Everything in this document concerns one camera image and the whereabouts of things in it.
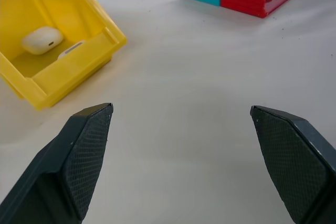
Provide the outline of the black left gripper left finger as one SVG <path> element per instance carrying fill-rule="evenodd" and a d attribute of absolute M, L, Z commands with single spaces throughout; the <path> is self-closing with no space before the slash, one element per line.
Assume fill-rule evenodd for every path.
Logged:
<path fill-rule="evenodd" d="M 82 224 L 102 169 L 112 103 L 73 114 L 0 204 L 0 224 Z"/>

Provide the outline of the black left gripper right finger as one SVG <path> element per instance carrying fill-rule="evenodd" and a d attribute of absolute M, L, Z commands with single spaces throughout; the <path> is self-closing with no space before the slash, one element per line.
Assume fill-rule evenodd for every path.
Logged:
<path fill-rule="evenodd" d="M 270 178 L 295 224 L 336 224 L 336 149 L 305 119 L 250 109 Z"/>

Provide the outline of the yellow plastic bin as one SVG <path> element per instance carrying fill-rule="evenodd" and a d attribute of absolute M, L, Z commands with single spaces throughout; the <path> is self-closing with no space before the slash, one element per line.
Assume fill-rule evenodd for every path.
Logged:
<path fill-rule="evenodd" d="M 0 0 L 0 77 L 36 109 L 56 104 L 126 42 L 96 0 Z"/>

